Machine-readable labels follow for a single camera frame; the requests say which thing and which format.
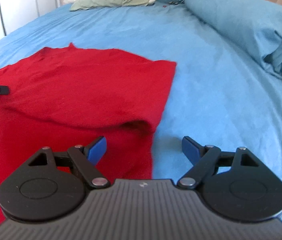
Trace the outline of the red garment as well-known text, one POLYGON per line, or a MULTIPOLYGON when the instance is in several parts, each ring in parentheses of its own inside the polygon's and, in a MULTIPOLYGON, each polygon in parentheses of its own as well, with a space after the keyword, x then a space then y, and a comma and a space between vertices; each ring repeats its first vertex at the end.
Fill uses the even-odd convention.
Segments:
MULTIPOLYGON (((0 69, 0 184, 43 146, 61 152, 99 136, 110 181, 151 179, 153 135, 176 63, 119 49, 45 47, 0 69)), ((0 223, 4 217, 0 208, 0 223)))

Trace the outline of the blue bed sheet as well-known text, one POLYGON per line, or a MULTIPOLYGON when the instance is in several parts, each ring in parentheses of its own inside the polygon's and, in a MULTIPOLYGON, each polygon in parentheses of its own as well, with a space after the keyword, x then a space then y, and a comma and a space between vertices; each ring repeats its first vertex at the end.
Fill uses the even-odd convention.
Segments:
POLYGON ((70 43, 177 63, 152 148, 155 178, 177 179, 190 168, 181 153, 188 135, 224 151, 246 146, 282 180, 282 80, 184 5, 76 12, 64 5, 2 38, 0 68, 70 43))

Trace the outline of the rolled teal duvet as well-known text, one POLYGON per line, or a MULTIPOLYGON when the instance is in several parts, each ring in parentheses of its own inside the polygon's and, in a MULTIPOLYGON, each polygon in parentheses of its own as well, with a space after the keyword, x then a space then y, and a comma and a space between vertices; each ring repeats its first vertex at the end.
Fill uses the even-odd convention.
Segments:
POLYGON ((186 7, 282 79, 282 6, 265 0, 184 0, 186 7))

